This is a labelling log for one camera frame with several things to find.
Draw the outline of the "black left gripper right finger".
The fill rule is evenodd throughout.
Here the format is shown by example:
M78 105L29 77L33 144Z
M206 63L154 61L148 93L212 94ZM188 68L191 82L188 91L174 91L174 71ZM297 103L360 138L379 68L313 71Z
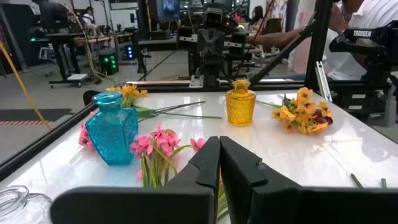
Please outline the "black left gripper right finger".
M398 189L304 187L231 138L220 144L231 224L398 224Z

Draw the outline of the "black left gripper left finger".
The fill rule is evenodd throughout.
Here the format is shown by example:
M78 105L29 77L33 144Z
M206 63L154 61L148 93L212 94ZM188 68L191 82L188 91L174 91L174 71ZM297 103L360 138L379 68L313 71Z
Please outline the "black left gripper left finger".
M164 187L77 187L51 206L53 224L215 224L220 140L210 137Z

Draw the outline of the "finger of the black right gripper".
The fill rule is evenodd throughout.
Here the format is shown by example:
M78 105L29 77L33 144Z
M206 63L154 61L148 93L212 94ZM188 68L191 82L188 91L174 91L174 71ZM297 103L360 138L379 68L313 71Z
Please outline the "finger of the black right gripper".
M200 29L198 31L197 51L202 59L202 67L211 65L211 31Z
M211 54L212 66L219 67L222 64L225 34L223 31L211 29Z

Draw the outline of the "yellow artificial flower bunch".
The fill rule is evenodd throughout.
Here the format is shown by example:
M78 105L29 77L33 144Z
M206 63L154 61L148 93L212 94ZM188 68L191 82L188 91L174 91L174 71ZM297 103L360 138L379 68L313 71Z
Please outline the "yellow artificial flower bunch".
M197 103L187 103L187 104L182 104L182 105L177 105L177 106L168 106L168 107L159 108L159 109L149 109L149 108L145 108L143 106L138 106L136 104L136 100L138 98L143 98L143 97L148 96L147 90L138 90L136 85L126 84L123 86L109 87L109 88L106 88L106 91L120 92L120 94L122 94L122 107L136 109L136 111L138 113L138 118L139 118L138 121L139 122L150 119L150 118L155 118L162 114L171 115L171 116L183 116L183 117L197 118L197 119L202 119L202 118L222 119L222 117L220 117L220 116L200 116L200 115L189 115L189 114L181 114L181 113L173 113L172 112L173 110L205 103L204 101L200 101Z
M317 123L313 119L316 109L321 109L323 116L333 119L333 111L327 102L316 103L312 100L313 90L307 87L300 88L295 98L284 96L281 104L258 103L273 107L272 117L282 123L282 128L288 133L301 133L306 135L320 134L331 125Z

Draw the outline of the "yellow glass vase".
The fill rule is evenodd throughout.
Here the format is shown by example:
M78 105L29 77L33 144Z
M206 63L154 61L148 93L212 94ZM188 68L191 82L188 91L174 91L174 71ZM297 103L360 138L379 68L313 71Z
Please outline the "yellow glass vase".
M228 123L234 126L249 126L252 123L256 94L249 89L250 82L236 80L233 89L226 92Z

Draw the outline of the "blue glass vase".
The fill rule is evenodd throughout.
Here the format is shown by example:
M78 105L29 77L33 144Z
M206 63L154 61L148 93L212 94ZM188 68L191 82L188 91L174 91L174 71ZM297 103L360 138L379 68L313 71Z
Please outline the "blue glass vase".
M122 105L119 91L106 91L93 97L99 111L85 123L97 153L109 166L128 166L134 158L130 145L138 134L138 113Z

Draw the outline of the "clear glass vase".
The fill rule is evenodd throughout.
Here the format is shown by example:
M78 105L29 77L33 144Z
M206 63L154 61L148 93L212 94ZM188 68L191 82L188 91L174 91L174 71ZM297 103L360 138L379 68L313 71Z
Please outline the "clear glass vase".
M30 193L24 185L0 189L0 224L52 224L51 204L51 198Z

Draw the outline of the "person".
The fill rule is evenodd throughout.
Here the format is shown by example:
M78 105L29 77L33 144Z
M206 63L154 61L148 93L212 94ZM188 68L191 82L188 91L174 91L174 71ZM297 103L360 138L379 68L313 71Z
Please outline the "person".
M398 0L337 0L333 5L326 35L324 56L333 80L359 80L368 68L367 56L358 53L331 52L329 45L343 31L352 28L374 29L398 21Z
M256 6L252 11L252 19L249 23L249 30L252 35L262 32L264 27L264 13L262 6Z
M86 8L86 13L82 16L82 19L86 29L94 29L96 27L94 20L94 10L91 6Z

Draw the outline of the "dark monitor screen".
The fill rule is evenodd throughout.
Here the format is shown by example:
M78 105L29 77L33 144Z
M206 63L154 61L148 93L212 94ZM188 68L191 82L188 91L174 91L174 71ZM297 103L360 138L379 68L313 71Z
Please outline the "dark monitor screen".
M157 0L157 15L161 21L178 21L180 0Z

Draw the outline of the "wooden table base board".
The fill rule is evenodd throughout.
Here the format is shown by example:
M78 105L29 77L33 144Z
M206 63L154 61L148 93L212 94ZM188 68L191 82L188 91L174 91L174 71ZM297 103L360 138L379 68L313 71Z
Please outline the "wooden table base board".
M169 81L131 81L126 82L127 84L132 84L136 86L174 86L183 85L189 86L190 82L188 80L169 80Z

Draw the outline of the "green-lit computer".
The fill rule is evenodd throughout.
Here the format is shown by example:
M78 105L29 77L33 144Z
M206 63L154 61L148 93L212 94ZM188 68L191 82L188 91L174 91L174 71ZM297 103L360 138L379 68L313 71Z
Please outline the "green-lit computer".
M101 72L105 75L114 75L115 73L119 72L119 64L116 53L100 54L99 65Z

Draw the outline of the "wooden top workbench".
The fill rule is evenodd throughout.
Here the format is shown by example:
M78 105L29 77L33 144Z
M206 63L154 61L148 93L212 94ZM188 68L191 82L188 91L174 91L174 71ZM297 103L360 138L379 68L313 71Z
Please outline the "wooden top workbench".
M82 37L79 37L75 38L75 43L82 46L88 44L93 58L97 57L100 54L101 46L104 43L107 43L108 48L115 50L116 58L118 60L123 60L123 53L121 52L122 48L128 45L132 45L132 38L133 33L118 33L99 37L90 37L88 38L88 41L86 41Z

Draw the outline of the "black rolling desk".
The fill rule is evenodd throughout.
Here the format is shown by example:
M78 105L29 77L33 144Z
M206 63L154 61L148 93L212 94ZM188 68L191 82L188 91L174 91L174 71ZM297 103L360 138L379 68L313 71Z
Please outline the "black rolling desk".
M52 44L57 65L62 76L61 80L49 81L50 88L59 84L76 84L78 88L85 82L100 84L101 80L94 75L80 73L80 67L75 52L75 38L82 37L82 33L77 34L47 34L44 36Z

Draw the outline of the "black mat with striped edge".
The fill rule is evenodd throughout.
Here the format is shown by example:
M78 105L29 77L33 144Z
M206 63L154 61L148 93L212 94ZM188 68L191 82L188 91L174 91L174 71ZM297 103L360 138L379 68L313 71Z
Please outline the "black mat with striped edge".
M0 126L43 125L45 121L52 126L62 117L73 115L72 109L69 108L39 109L39 112L43 121L35 110L0 110Z

